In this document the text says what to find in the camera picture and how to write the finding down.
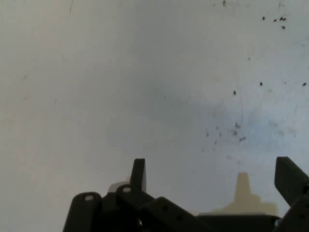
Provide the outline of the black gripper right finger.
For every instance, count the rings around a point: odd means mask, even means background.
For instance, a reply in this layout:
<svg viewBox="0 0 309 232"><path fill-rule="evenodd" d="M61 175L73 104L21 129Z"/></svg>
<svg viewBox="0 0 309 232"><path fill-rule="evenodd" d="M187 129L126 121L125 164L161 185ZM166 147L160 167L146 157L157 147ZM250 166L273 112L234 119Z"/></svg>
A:
<svg viewBox="0 0 309 232"><path fill-rule="evenodd" d="M290 206L275 231L307 232L309 230L309 176L289 157L278 157L274 184Z"/></svg>

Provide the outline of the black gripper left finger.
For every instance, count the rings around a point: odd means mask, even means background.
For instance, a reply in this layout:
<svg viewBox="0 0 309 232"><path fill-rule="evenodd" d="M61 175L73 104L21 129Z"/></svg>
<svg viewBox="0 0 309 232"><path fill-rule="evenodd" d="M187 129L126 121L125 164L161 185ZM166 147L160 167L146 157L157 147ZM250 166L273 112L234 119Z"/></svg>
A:
<svg viewBox="0 0 309 232"><path fill-rule="evenodd" d="M198 232L195 216L166 198L144 191L145 159L135 159L127 184L104 197L96 192L76 195L71 202L65 232Z"/></svg>

